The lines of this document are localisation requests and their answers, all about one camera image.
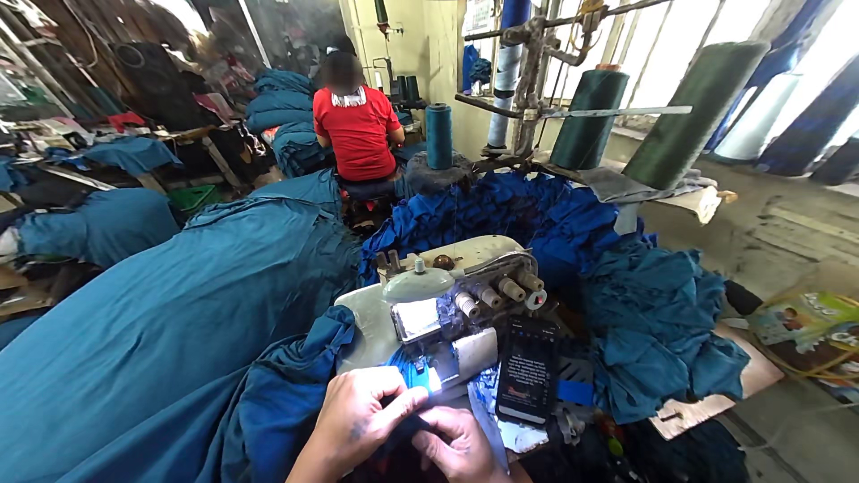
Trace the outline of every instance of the hand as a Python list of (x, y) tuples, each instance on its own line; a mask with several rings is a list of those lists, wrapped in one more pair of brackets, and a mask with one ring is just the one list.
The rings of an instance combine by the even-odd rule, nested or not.
[[(397, 396), (387, 407), (380, 400)], [(287, 481), (336, 481), (379, 448), (400, 421), (430, 395), (407, 389), (395, 367), (357, 369), (328, 383), (316, 429)]]
[(496, 462), (489, 440), (471, 412), (433, 407), (421, 414), (421, 418), (453, 440), (445, 444), (427, 431), (419, 431), (411, 439), (415, 448), (435, 463), (450, 483), (512, 482)]

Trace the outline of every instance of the red shirt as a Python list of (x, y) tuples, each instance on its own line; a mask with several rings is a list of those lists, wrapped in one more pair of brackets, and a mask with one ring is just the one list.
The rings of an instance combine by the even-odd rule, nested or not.
[(387, 147), (387, 134), (400, 128), (391, 102), (382, 92), (364, 86), (367, 103), (335, 107), (331, 91), (323, 88), (314, 96), (314, 129), (331, 139), (337, 171), (349, 181), (385, 178), (397, 167)]

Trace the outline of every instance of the blue fabric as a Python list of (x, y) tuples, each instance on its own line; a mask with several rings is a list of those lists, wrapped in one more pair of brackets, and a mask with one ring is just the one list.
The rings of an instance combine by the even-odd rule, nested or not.
[(26, 315), (24, 317), (20, 317), (17, 319), (12, 319), (11, 321), (0, 322), (0, 351), (6, 345), (9, 345), (9, 342), (18, 337), (24, 329), (33, 325), (33, 322), (39, 319), (41, 315)]
[(91, 193), (73, 213), (28, 213), (16, 222), (18, 251), (108, 268), (179, 233), (169, 202), (146, 188), (122, 188)]
[(472, 69), (468, 72), (468, 80), (472, 83), (481, 82), (488, 84), (492, 78), (492, 62), (485, 58), (474, 61)]
[(654, 416), (666, 400), (688, 394), (742, 398), (749, 357), (711, 332), (724, 280), (702, 270), (698, 257), (626, 240), (584, 275), (594, 402), (619, 424)]
[(411, 116), (411, 112), (397, 113), (397, 120), (399, 121), (400, 125), (409, 125), (415, 122), (415, 119)]
[(260, 134), (266, 129), (287, 123), (313, 123), (313, 111), (299, 111), (297, 109), (280, 109), (277, 111), (266, 111), (255, 114), (247, 119), (247, 130), (252, 134)]
[(15, 169), (12, 162), (15, 158), (0, 156), (0, 191), (13, 192), (16, 188), (29, 184), (24, 173)]
[(271, 90), (294, 90), (305, 95), (312, 95), (314, 83), (309, 78), (288, 70), (266, 69), (257, 77), (253, 86), (257, 94)]
[(758, 68), (752, 73), (752, 77), (749, 78), (743, 90), (737, 94), (734, 104), (725, 113), (722, 122), (719, 123), (716, 131), (713, 132), (710, 140), (707, 141), (707, 144), (704, 146), (706, 150), (714, 150), (722, 141), (722, 138), (725, 137), (728, 131), (728, 120), (734, 114), (734, 111), (737, 110), (737, 107), (740, 106), (740, 102), (749, 89), (763, 89), (766, 87), (766, 84), (770, 83), (773, 77), (784, 72), (790, 72), (796, 67), (799, 63), (799, 52), (804, 45), (803, 40), (808, 29), (814, 24), (814, 21), (820, 15), (823, 8), (831, 1), (806, 0), (790, 24), (772, 41), (770, 51), (761, 59)]
[(354, 326), (352, 311), (337, 305), (316, 319), (307, 336), (266, 349), (235, 391), (197, 481), (286, 481)]
[(309, 201), (334, 216), (340, 215), (340, 209), (343, 206), (340, 186), (334, 178), (333, 168), (323, 169), (299, 178), (271, 183), (255, 190), (251, 196), (265, 194), (276, 194), (286, 198)]
[(247, 105), (248, 116), (283, 110), (313, 111), (314, 100), (292, 90), (272, 90), (258, 95)]
[(505, 235), (533, 248), (540, 277), (547, 287), (559, 287), (619, 240), (616, 217), (614, 205), (562, 178), (538, 174), (527, 180), (515, 172), (489, 172), (468, 193), (451, 186), (401, 201), (364, 242), (360, 273), (366, 284), (378, 281), (373, 264), (379, 251), (397, 249), (406, 256), (474, 236)]
[(425, 370), (423, 373), (418, 373), (417, 367), (415, 367), (415, 364), (406, 355), (405, 349), (402, 347), (397, 349), (385, 365), (392, 365), (399, 370), (399, 373), (403, 375), (403, 380), (407, 388), (422, 386), (432, 394), (432, 390), (430, 389), (430, 372)]
[[(260, 432), (232, 431), (232, 418), (236, 404), (244, 418), (242, 394), (262, 394), (254, 390), (264, 380), (248, 366), (263, 354), (257, 370), (279, 371), (280, 356), (294, 353), (266, 347), (306, 332), (354, 290), (359, 260), (358, 241), (319, 206), (266, 194), (205, 207), (178, 235), (106, 270), (0, 351), (3, 480), (245, 478), (259, 459), (237, 455), (241, 446), (256, 451)], [(304, 371), (324, 368), (301, 362), (313, 356), (310, 345), (301, 370), (281, 375), (318, 394), (324, 384)]]
[(271, 142), (277, 166), (290, 178), (313, 173), (320, 162), (333, 152), (316, 138), (312, 122), (289, 122), (277, 130)]
[(474, 63), (480, 58), (480, 54), (478, 53), (478, 49), (469, 44), (462, 50), (462, 90), (464, 92), (471, 92), (472, 90), (472, 81), (470, 78), (470, 74), (472, 72), (472, 67)]
[(156, 139), (129, 136), (110, 143), (97, 144), (82, 153), (83, 157), (122, 168), (132, 176), (139, 176), (164, 164), (183, 166), (170, 149)]

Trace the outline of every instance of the person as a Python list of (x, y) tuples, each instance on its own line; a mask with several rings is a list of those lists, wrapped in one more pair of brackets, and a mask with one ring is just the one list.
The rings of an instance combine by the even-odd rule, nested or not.
[(388, 148), (405, 141), (403, 126), (382, 92), (363, 85), (358, 58), (332, 52), (322, 66), (325, 87), (314, 96), (314, 129), (332, 146), (337, 171), (347, 181), (384, 180), (397, 174)]
[[(386, 407), (385, 396), (395, 396)], [(328, 384), (322, 410), (287, 483), (333, 483), (364, 462), (393, 428), (429, 398), (426, 388), (405, 386), (395, 367), (351, 370)], [(441, 469), (450, 483), (512, 483), (492, 455), (489, 440), (464, 409), (433, 407), (420, 417), (433, 433), (419, 431), (414, 447)]]

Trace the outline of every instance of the tattoo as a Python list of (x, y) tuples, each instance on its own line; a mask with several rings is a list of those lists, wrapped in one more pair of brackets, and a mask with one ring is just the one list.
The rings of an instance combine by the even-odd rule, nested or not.
[(361, 418), (358, 421), (355, 421), (355, 424), (352, 425), (352, 430), (349, 431), (349, 439), (350, 441), (357, 441), (364, 436), (364, 433), (367, 432), (367, 426), (369, 425), (369, 421), (367, 418)]

